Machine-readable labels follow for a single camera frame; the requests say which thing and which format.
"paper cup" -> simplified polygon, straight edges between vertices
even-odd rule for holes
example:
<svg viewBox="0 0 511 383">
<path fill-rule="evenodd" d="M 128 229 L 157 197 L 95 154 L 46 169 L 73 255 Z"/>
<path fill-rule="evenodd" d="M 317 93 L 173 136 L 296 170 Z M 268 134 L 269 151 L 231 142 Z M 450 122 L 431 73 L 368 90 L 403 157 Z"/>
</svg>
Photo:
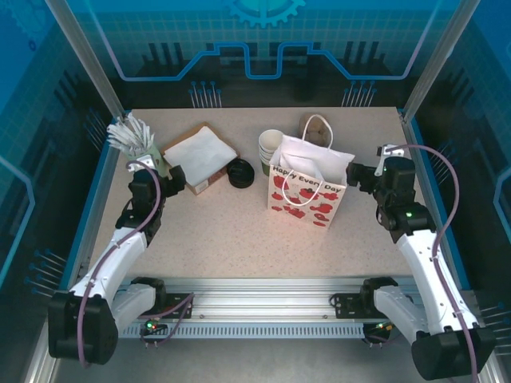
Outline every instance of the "paper cup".
<svg viewBox="0 0 511 383">
<path fill-rule="evenodd" d="M 259 136 L 259 149 L 263 152 L 273 154 L 282 142 L 283 133 L 280 130 L 269 129 Z"/>
<path fill-rule="evenodd" d="M 259 156 L 261 158 L 264 158 L 265 160 L 271 160 L 271 158 L 273 157 L 273 153 L 272 154 L 267 154 L 265 152 L 259 152 Z"/>
<path fill-rule="evenodd" d="M 260 154 L 259 154 L 259 158 L 260 158 L 260 159 L 261 159 L 261 161 L 263 161 L 266 165 L 269 165 L 269 164 L 270 164 L 270 160 L 271 160 L 271 158 L 269 158 L 269 159 L 268 159 L 268 158 L 264 158 L 264 157 L 263 157 L 263 156 L 261 156 Z"/>
<path fill-rule="evenodd" d="M 270 165 L 266 165 L 263 161 L 261 161 L 261 166 L 263 167 L 263 173 L 266 176 L 270 176 Z"/>
</svg>

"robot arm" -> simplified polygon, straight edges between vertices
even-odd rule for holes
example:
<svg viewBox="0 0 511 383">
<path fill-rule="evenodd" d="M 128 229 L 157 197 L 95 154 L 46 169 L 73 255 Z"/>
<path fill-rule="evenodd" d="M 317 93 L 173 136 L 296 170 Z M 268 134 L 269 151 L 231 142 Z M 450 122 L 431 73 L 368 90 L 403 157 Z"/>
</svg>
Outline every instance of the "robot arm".
<svg viewBox="0 0 511 383">
<path fill-rule="evenodd" d="M 129 184 L 133 197 L 117 220 L 107 249 L 80 282 L 69 292 L 58 291 L 50 301 L 48 323 L 52 357 L 78 359 L 78 311 L 87 285 L 102 259 L 85 306 L 83 348 L 88 362 L 105 364 L 113 355 L 119 332 L 144 312 L 151 309 L 160 312 L 164 307 L 164 283 L 156 279 L 136 278 L 123 295 L 115 300 L 114 297 L 129 268 L 144 253 L 160 228 L 165 199 L 182 191 L 186 181 L 181 167 L 170 170 L 171 179 L 158 176 L 161 196 L 156 213 L 140 231 L 118 245 L 122 238 L 145 221 L 155 207 L 156 185 L 153 178 L 147 170 L 133 170 L 136 172 Z"/>
<path fill-rule="evenodd" d="M 432 259 L 436 227 L 428 209 L 415 202 L 415 166 L 402 153 L 392 154 L 386 145 L 377 168 L 350 164 L 347 180 L 350 186 L 371 194 L 377 202 L 378 222 L 389 232 L 410 265 L 424 309 L 406 297 L 391 278 L 366 280 L 361 289 L 362 300 L 385 314 L 412 345 L 412 356 L 418 372 L 426 380 L 456 377 L 470 373 L 470 360 L 465 335 L 451 306 Z M 454 283 L 442 251 L 438 264 L 451 293 L 458 303 L 473 340 L 480 371 L 495 346 L 493 332 L 481 328 Z"/>
</svg>

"white gift bag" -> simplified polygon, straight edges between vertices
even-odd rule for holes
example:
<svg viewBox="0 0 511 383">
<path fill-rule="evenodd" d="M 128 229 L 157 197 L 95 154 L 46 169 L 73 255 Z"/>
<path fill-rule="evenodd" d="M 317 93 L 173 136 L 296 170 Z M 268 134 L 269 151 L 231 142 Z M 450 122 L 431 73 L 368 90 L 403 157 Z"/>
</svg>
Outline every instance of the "white gift bag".
<svg viewBox="0 0 511 383">
<path fill-rule="evenodd" d="M 331 142 L 323 148 L 305 141 L 313 118 L 321 119 L 330 130 Z M 270 160 L 268 209 L 293 215 L 328 228 L 347 187 L 346 169 L 354 155 L 331 149 L 333 132 L 319 114 L 305 125 L 302 139 L 283 136 Z"/>
</svg>

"black lid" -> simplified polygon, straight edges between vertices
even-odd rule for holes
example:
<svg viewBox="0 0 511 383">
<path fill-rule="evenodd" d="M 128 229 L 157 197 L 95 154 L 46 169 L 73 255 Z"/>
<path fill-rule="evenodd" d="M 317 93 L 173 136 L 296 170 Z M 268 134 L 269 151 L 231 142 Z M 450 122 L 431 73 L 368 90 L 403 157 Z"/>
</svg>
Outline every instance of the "black lid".
<svg viewBox="0 0 511 383">
<path fill-rule="evenodd" d="M 240 158 L 235 158 L 227 164 L 227 174 L 229 182 L 235 188 L 248 188 L 254 182 L 254 168 Z"/>
</svg>

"rope handle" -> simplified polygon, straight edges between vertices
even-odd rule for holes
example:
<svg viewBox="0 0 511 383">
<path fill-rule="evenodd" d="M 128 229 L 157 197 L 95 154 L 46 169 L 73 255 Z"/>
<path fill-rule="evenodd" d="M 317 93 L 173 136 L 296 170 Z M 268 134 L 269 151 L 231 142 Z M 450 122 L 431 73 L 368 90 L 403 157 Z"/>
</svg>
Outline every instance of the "rope handle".
<svg viewBox="0 0 511 383">
<path fill-rule="evenodd" d="M 328 121 L 325 120 L 325 117 L 321 116 L 320 114 L 313 114 L 312 116 L 309 117 L 309 119 L 305 123 L 305 128 L 303 129 L 302 141 L 305 141 L 305 135 L 307 134 L 307 128 L 309 127 L 309 124 L 311 123 L 311 120 L 314 117 L 319 118 L 327 126 L 328 130 L 330 131 L 330 144 L 327 147 L 328 149 L 330 149 L 330 147 L 332 146 L 332 143 L 334 142 L 334 133 L 332 132 L 332 127 L 330 126 L 330 124 L 328 124 Z"/>
<path fill-rule="evenodd" d="M 319 190 L 321 189 L 321 185 L 323 185 L 323 181 L 321 181 L 319 183 L 319 186 L 318 188 L 316 189 L 316 191 L 314 192 L 314 194 L 312 195 L 312 197 L 307 201 L 307 202 L 304 202 L 304 203 L 294 203 L 294 202 L 291 202 L 287 195 L 286 195 L 286 192 L 284 191 L 284 187 L 286 186 L 286 182 L 287 182 L 287 178 L 289 178 L 289 176 L 294 172 L 294 170 L 291 170 L 289 172 L 289 174 L 286 176 L 286 178 L 284 178 L 284 182 L 282 182 L 282 186 L 280 187 L 280 190 L 282 191 L 282 195 L 284 197 L 284 199 L 286 200 L 287 203 L 293 205 L 293 206 L 298 206 L 298 207 L 301 207 L 301 206 L 305 206 L 307 205 L 308 203 L 310 203 L 319 193 Z"/>
</svg>

